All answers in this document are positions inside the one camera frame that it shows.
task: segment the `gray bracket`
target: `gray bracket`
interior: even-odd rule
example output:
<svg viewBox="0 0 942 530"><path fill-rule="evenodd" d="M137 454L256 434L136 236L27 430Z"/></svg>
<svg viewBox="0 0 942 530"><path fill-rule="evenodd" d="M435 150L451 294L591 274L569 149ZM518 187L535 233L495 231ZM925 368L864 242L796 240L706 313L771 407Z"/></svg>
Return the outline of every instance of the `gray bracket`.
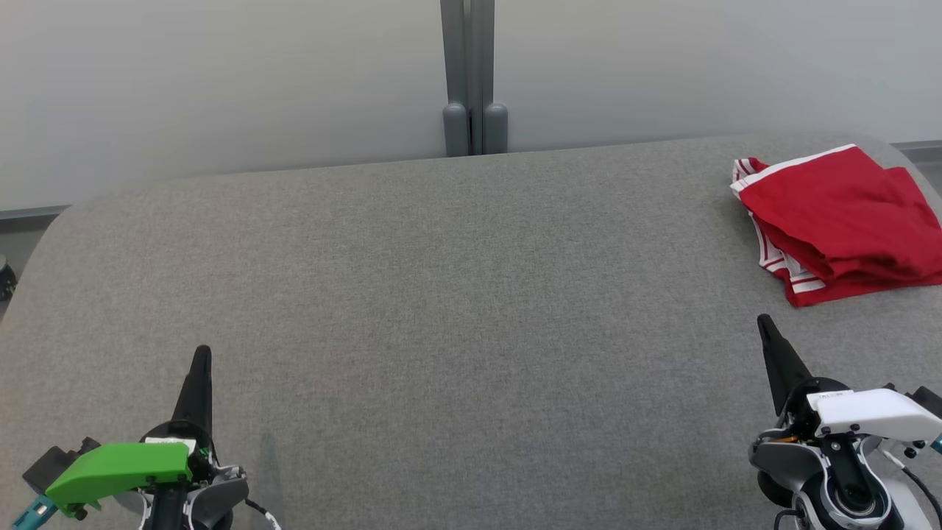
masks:
<svg viewBox="0 0 942 530"><path fill-rule="evenodd" d="M494 103L494 0L440 0L447 155L507 152L507 108Z"/></svg>

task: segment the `gray baseboard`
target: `gray baseboard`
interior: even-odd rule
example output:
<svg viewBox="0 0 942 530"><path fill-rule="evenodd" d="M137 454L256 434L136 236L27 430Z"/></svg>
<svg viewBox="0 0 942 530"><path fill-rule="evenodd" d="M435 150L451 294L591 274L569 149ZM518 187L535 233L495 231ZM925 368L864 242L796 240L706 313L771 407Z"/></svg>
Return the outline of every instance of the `gray baseboard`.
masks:
<svg viewBox="0 0 942 530"><path fill-rule="evenodd" d="M942 163L942 140L905 141L891 144L914 164Z"/></svg>

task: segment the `white plastic part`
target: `white plastic part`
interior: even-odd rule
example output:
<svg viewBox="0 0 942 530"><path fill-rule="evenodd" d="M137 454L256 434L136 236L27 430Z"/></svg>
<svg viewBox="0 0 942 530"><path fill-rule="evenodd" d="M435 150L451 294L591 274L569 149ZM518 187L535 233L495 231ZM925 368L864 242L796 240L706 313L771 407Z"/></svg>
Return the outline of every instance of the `white plastic part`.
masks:
<svg viewBox="0 0 942 530"><path fill-rule="evenodd" d="M183 443L189 449L188 455L192 455L196 451L196 440L195 439L185 439L185 438L145 438L144 443Z"/></svg>
<svg viewBox="0 0 942 530"><path fill-rule="evenodd" d="M818 392L817 394L808 394L807 396L805 396L805 398L808 400L808 404L811 406L811 410L814 410L815 412L817 412L818 401L824 398L841 396L844 394L853 394L853 390L833 390L830 392Z"/></svg>
<svg viewBox="0 0 942 530"><path fill-rule="evenodd" d="M942 420L915 401L890 389L833 395L816 402L821 429L832 433L856 432L901 441L934 440L942 433Z"/></svg>
<svg viewBox="0 0 942 530"><path fill-rule="evenodd" d="M147 526L147 520L151 518L151 507L153 505L151 504L151 501L147 499L147 496L142 493L140 496L144 499L144 507L140 514L140 526L138 527L138 530L144 530L144 526Z"/></svg>
<svg viewBox="0 0 942 530"><path fill-rule="evenodd" d="M932 530L933 526L926 519L926 513L919 506L919 501L913 495L913 491L904 483L893 480L884 480L886 492L889 493L893 504L902 518L902 523L906 530Z"/></svg>
<svg viewBox="0 0 942 530"><path fill-rule="evenodd" d="M268 526L271 526L271 530L282 530L282 526L278 524L278 521L275 519L275 516L270 513L265 514L265 519L268 519Z"/></svg>

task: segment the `white stripe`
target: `white stripe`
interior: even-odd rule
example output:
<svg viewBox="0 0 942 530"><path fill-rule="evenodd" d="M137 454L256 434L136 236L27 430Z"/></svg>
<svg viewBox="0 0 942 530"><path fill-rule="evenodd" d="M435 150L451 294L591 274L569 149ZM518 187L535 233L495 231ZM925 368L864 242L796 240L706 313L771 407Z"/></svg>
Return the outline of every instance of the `white stripe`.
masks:
<svg viewBox="0 0 942 530"><path fill-rule="evenodd" d="M817 276L811 271L805 271L800 274L795 274L794 276L789 276L788 280L791 282L800 282L802 280L810 280L811 278L817 278Z"/></svg>
<svg viewBox="0 0 942 530"><path fill-rule="evenodd" d="M771 240L769 239L769 236L766 236L766 245L769 248L769 261L775 261L776 259L788 256L788 254L785 254L784 252L782 252L782 249L775 246L775 243L771 242Z"/></svg>
<svg viewBox="0 0 942 530"><path fill-rule="evenodd" d="M766 265L765 270L769 271L770 273L774 273L775 271L778 271L779 269L785 269L787 266L788 265L786 265L785 261L783 260L773 265Z"/></svg>
<svg viewBox="0 0 942 530"><path fill-rule="evenodd" d="M808 272L808 270L801 263L799 263L797 259L789 254L785 254L785 262L788 264L789 276L797 276L799 274Z"/></svg>
<svg viewBox="0 0 942 530"><path fill-rule="evenodd" d="M815 280L813 282L804 282L801 284L795 284L791 286L792 292L798 294L799 292L808 292L810 290L824 289L824 282L820 280Z"/></svg>
<svg viewBox="0 0 942 530"><path fill-rule="evenodd" d="M851 148L853 148L853 147L856 147L856 145L853 144L853 143L848 143L847 145L841 145L840 147L835 147L834 149L831 149L831 150L829 150L829 151L824 151L823 153L818 153L818 154L812 155L812 156L810 156L810 157L795 158L795 159L793 159L793 160L788 160L788 161L786 161L786 162L781 162L781 163L778 163L778 164L769 166L768 168L766 168L766 169L760 171L759 173L750 174L749 176L746 176L746 177L744 177L744 178L741 178L740 180L737 180L736 182L734 182L733 184L730 185L730 188L732 188L732 189L733 189L733 192L735 192L735 193L737 194L737 196L739 196L739 192L740 192L740 191L745 190L745 189L746 189L747 187L749 187L750 185L755 184L756 182L762 180L763 178L769 176L770 174L774 174L774 173L776 173L776 172L779 172L779 171L784 170L784 169L786 169L786 168L790 168L790 167L792 167L792 166L797 166L797 165L799 165L799 164L804 164L805 162L809 162L809 161L811 161L811 160L814 160L815 158L826 157L826 156L828 156L828 155L832 155L833 153L838 153L838 152L840 152L840 151L846 151L846 150L851 149Z"/></svg>
<svg viewBox="0 0 942 530"><path fill-rule="evenodd" d="M759 266L761 266L761 267L768 267L770 263L778 263L778 262L780 262L780 261L781 261L782 263L785 263L785 261L782 259L782 255L778 255L778 256L776 256L776 257L772 257L771 254L769 254L769 259L762 259L762 260L760 260L760 261L759 261Z"/></svg>
<svg viewBox="0 0 942 530"><path fill-rule="evenodd" d="M759 223L755 222L753 212L749 212L749 219L755 227L755 236L759 238L759 267L762 267L762 263L765 262L765 234L759 229Z"/></svg>

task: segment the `green plastic part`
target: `green plastic part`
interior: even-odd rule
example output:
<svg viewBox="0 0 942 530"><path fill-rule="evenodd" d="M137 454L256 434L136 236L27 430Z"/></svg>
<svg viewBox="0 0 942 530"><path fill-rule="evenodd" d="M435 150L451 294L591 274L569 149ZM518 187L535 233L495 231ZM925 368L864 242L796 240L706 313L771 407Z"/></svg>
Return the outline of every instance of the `green plastic part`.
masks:
<svg viewBox="0 0 942 530"><path fill-rule="evenodd" d="M156 483L187 480L189 448L184 443L108 443L78 457L46 490L46 497L64 514L69 505L98 506L98 501Z"/></svg>

